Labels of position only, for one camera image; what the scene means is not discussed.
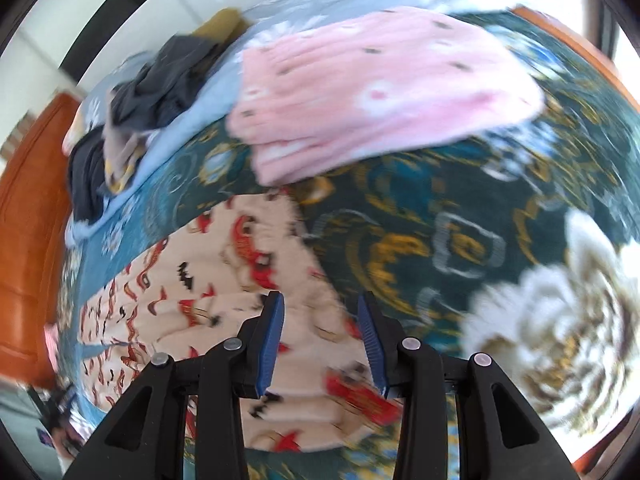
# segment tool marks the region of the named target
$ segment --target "white wall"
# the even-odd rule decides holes
[[[0,144],[25,113],[39,115],[60,90],[75,92],[76,84],[19,28],[0,57]]]
[[[60,66],[78,34],[105,0],[38,0],[21,24],[24,32]]]
[[[147,0],[116,31],[89,65],[79,86],[90,92],[127,57],[156,51],[174,34],[189,34],[202,24],[180,0]]]
[[[620,81],[636,101],[640,102],[640,57],[622,30],[613,54],[613,63],[620,73]]]

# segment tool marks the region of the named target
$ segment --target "pink cloth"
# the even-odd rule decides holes
[[[242,53],[229,132],[253,145],[260,184],[516,124],[542,90],[498,39],[414,7],[286,36]]]
[[[58,326],[45,325],[44,326],[44,343],[47,346],[47,355],[51,362],[51,367],[54,372],[58,371]]]

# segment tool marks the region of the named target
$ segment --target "blanket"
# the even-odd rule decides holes
[[[244,16],[255,25],[229,48],[213,67],[210,79],[198,93],[194,104],[163,129],[140,161],[128,189],[110,201],[102,217],[94,224],[70,218],[65,232],[67,247],[91,238],[101,226],[121,212],[127,201],[151,174],[201,129],[228,114],[238,100],[241,86],[241,56],[246,46],[259,46],[293,32],[319,25],[356,18],[374,10],[395,6],[412,6],[446,14],[504,10],[519,0],[265,0]]]
[[[533,118],[542,90],[491,33],[395,7],[242,53],[227,118],[265,186]]]
[[[505,352],[516,345],[518,355],[526,355],[528,340],[543,341],[544,355],[551,358],[536,380],[557,391],[568,364],[579,364],[588,354],[588,345],[574,344],[572,326],[580,324],[585,342],[600,334],[598,316],[581,312],[599,310],[607,320],[619,321],[624,319],[616,314],[620,308],[633,305],[626,300],[634,269],[640,268],[635,244],[640,240],[640,152],[634,141],[640,120],[583,58],[526,20],[508,12],[460,19],[491,31],[521,57],[545,92],[542,116],[450,146],[351,164],[294,184],[290,197],[306,227],[305,245],[350,314],[355,313],[353,299],[366,288],[380,298],[388,316],[439,351],[461,355],[488,346],[490,352]],[[81,307],[96,291],[139,254],[230,196],[267,191],[250,170],[249,147],[228,136],[224,121],[181,148],[97,235],[68,253],[60,293],[61,373],[80,382],[82,361],[105,351],[77,343]],[[503,308],[502,298],[525,296],[540,298],[527,303],[527,310],[543,308],[540,319],[557,313],[577,322],[563,323],[555,333],[542,322],[523,332],[530,321],[522,310],[496,309]],[[469,324],[463,320],[495,319],[492,312],[510,322],[493,332],[465,331]],[[604,340],[620,341],[620,325],[607,321],[603,327]],[[478,334],[475,340],[464,336],[472,332]],[[594,375],[584,377],[600,376],[601,385],[612,385],[601,393],[620,391],[620,384],[634,380],[629,374],[633,356],[616,344],[591,345],[596,360],[609,363],[616,356],[615,366],[592,366]],[[572,377],[579,380],[579,374]],[[586,390],[576,392],[564,392],[561,399],[578,420],[585,414],[585,423],[572,433],[569,419],[556,417],[556,429],[569,430],[565,450],[574,459],[599,440],[631,400],[617,397],[620,406],[610,416],[611,404],[602,399],[617,394],[590,399],[583,395]],[[83,414],[98,422],[104,412],[91,400],[91,392],[81,396]],[[449,421],[453,478],[454,410]],[[249,449],[248,460],[258,480],[388,479],[396,431],[397,425],[380,427],[351,446],[310,453]],[[187,462],[192,453],[188,443]],[[192,468],[187,465],[191,475]]]

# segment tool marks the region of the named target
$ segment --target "black object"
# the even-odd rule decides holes
[[[187,262],[182,262],[178,266],[178,277],[187,290],[193,291],[193,276],[189,274],[187,270],[188,266],[189,264]]]
[[[111,37],[146,1],[105,0],[76,37],[60,68],[80,81]]]
[[[65,480],[181,479],[187,400],[193,395],[196,478],[248,480],[239,397],[265,394],[283,323],[284,299],[270,292],[260,317],[246,320],[238,338],[180,362],[156,354],[96,428]]]
[[[40,421],[49,434],[52,434],[56,428],[65,428],[65,423],[68,424],[71,415],[71,403],[77,396],[73,384],[69,384],[64,389],[53,390],[49,399],[44,401],[32,387],[27,389],[27,393],[40,412]],[[78,456],[82,449],[80,442],[71,439],[67,439],[63,445],[73,457]]]
[[[102,126],[83,136],[69,155],[66,184],[74,220],[92,224],[104,210],[104,139]]]
[[[216,47],[197,36],[169,38],[153,63],[116,88],[111,102],[114,126],[136,132],[168,126],[195,101],[219,55]]]
[[[486,354],[469,361],[408,338],[366,292],[358,324],[385,397],[404,397],[394,480],[446,480],[447,389],[456,393],[461,480],[572,480],[578,475],[539,416]]]
[[[615,16],[603,0],[598,0],[598,37],[596,38],[596,47],[609,59],[613,59],[619,37],[620,28]]]

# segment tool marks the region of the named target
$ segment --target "floral pattern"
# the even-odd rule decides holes
[[[120,249],[124,228],[126,227],[138,203],[134,195],[120,210],[120,219],[113,224],[102,237],[102,255],[113,258]]]
[[[464,353],[468,345],[462,338],[463,319],[469,310],[479,312],[478,298],[486,298],[491,287],[501,292],[513,287],[520,292],[518,300],[523,287],[531,287],[541,299],[537,304],[569,313],[578,304],[604,312],[602,298],[609,298],[609,310],[616,312],[620,287],[628,287],[637,277],[629,262],[639,251],[633,240],[640,240],[636,111],[585,60],[525,20],[508,12],[459,18],[521,34],[554,56],[545,68],[544,56],[529,47],[521,50],[521,56],[532,56],[532,66],[544,68],[538,70],[538,82],[545,91],[546,108],[539,118],[514,130],[483,132],[449,146],[378,156],[288,188],[306,225],[305,241],[350,312],[354,314],[353,299],[361,290],[373,290],[385,313],[399,319],[409,334],[454,355]],[[207,154],[225,143],[233,151],[232,162],[225,159],[224,169],[213,172],[215,182],[206,178],[203,182],[199,175]],[[514,163],[503,163],[509,158]],[[250,170],[249,148],[229,138],[224,121],[203,130],[140,189],[113,258],[102,256],[100,249],[116,220],[84,245],[78,277],[66,295],[71,307],[75,305],[73,336],[78,330],[78,306],[137,254],[232,194],[264,191]],[[576,210],[592,218],[598,229],[588,229],[584,222],[580,230],[566,230],[567,215]],[[585,247],[568,238],[569,232],[587,231],[592,249],[597,242],[600,248],[613,248],[613,253],[591,250],[575,260],[565,259],[575,252],[569,247]],[[574,266],[580,261],[588,265]],[[609,273],[603,279],[605,264],[620,274]],[[584,282],[593,282],[589,290],[575,282],[572,269],[581,268],[588,276]],[[577,292],[587,293],[589,301],[572,300]],[[561,301],[545,303],[546,298]],[[611,335],[616,333],[616,320],[609,316],[601,323]],[[591,330],[589,340],[595,341],[601,324],[586,328]],[[73,376],[79,350],[65,339],[68,332],[62,331],[60,351],[65,370]],[[561,336],[551,333],[544,341],[556,348],[552,342]],[[610,340],[609,347],[594,345],[608,362],[616,347],[613,336]],[[572,351],[570,344],[558,348]],[[549,358],[562,360],[565,355]],[[608,377],[619,377],[617,367],[626,369],[626,362],[632,361],[613,362]],[[626,399],[619,397],[619,402],[622,405]],[[453,428],[453,415],[449,420]],[[605,422],[606,417],[596,430]],[[591,436],[597,438],[597,432]],[[380,446],[387,456],[379,452],[377,439],[383,441]],[[388,479],[392,462],[388,448],[395,439],[394,430],[387,428],[349,449],[304,454],[249,450],[247,460],[252,480]],[[453,429],[450,444],[455,457]],[[450,463],[449,477],[456,478],[455,459]],[[189,464],[187,470],[193,471]]]
[[[253,38],[246,42],[245,48],[257,47],[257,46],[267,46],[270,43],[282,38],[284,36],[289,36],[290,34],[295,34],[297,32],[303,32],[304,30],[309,30],[311,28],[316,28],[322,20],[324,20],[326,16],[320,14],[317,16],[313,16],[304,22],[280,22],[276,23],[270,28],[262,30],[258,32]]]
[[[640,253],[632,240],[616,254],[581,211],[564,223],[566,264],[484,284],[469,299],[460,341],[463,355],[497,360],[576,460],[590,447],[583,440],[606,434],[637,399]]]
[[[539,42],[501,25],[487,27],[490,33],[511,50],[536,79],[560,79],[567,69],[558,57]]]

